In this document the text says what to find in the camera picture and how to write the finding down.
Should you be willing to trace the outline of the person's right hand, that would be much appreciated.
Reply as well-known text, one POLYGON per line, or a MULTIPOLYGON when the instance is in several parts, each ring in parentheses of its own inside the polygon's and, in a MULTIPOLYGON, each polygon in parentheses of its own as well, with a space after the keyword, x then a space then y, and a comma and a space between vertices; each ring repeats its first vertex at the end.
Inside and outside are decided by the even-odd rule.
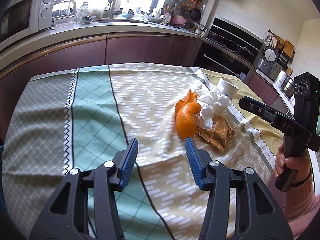
POLYGON ((274 176, 278 177, 284 172, 284 168, 288 167, 296 170, 297 173, 293 179, 291 186, 297 186, 299 183, 304 183, 310 175, 311 165, 308 152, 303 157, 285 157, 283 153, 284 141, 282 140, 278 147, 276 162, 274 168, 274 176))

